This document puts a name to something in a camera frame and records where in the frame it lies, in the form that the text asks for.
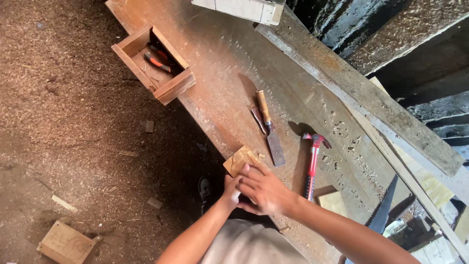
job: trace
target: person's hand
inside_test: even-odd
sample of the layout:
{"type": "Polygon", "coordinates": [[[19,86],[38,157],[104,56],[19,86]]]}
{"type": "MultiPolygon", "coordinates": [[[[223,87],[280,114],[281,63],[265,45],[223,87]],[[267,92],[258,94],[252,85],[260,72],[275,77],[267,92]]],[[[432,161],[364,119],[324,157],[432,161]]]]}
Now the person's hand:
{"type": "Polygon", "coordinates": [[[254,203],[239,203],[237,207],[245,211],[257,215],[285,215],[297,202],[299,195],[261,165],[246,164],[239,175],[242,175],[242,178],[236,188],[254,203]]]}
{"type": "Polygon", "coordinates": [[[225,175],[225,191],[220,197],[219,201],[223,203],[229,211],[233,211],[239,203],[240,191],[236,189],[236,185],[242,176],[233,178],[229,175],[225,175]]]}

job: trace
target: wood chisel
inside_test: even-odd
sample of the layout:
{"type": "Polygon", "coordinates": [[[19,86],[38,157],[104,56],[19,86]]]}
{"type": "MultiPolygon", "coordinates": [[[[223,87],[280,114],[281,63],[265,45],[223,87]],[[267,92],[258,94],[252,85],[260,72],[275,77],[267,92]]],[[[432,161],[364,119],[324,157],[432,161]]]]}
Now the wood chisel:
{"type": "Polygon", "coordinates": [[[267,128],[267,142],[270,148],[270,154],[272,155],[273,165],[275,167],[280,167],[285,165],[285,157],[283,156],[283,149],[280,145],[280,140],[278,135],[273,131],[275,127],[273,126],[272,119],[269,115],[269,109],[267,108],[267,103],[265,102],[264,91],[256,92],[257,100],[259,101],[259,106],[261,108],[262,115],[264,116],[264,123],[267,128]]]}

